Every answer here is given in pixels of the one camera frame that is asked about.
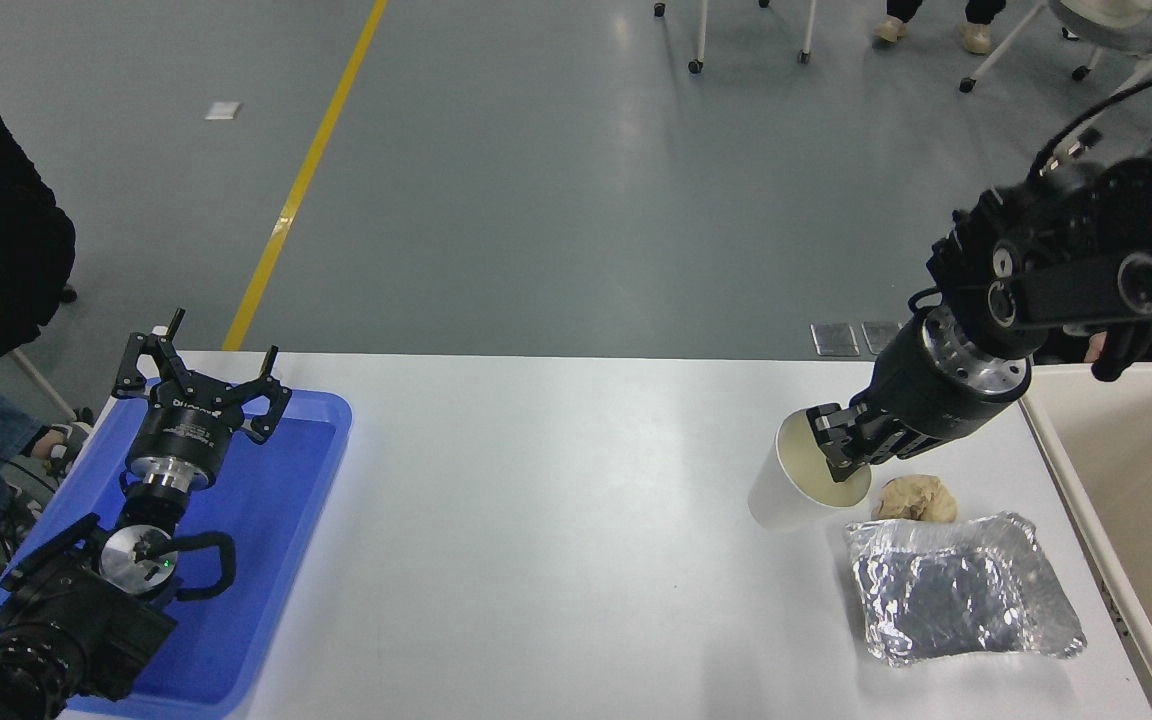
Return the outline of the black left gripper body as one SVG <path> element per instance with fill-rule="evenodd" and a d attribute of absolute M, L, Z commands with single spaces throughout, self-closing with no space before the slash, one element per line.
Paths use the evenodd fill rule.
<path fill-rule="evenodd" d="M 177 382 L 156 382 L 132 439 L 132 473 L 147 473 L 172 460 L 197 473 L 218 473 L 238 429 L 238 406 L 217 406 L 215 400 L 202 391 L 188 396 Z"/>

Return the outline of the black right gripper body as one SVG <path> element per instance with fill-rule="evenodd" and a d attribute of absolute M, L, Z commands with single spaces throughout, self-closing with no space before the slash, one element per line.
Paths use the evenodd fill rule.
<path fill-rule="evenodd" d="M 1006 361 L 979 350 L 952 319 L 914 319 L 878 355 L 861 433 L 872 447 L 919 433 L 922 452 L 973 433 L 1006 409 Z"/>

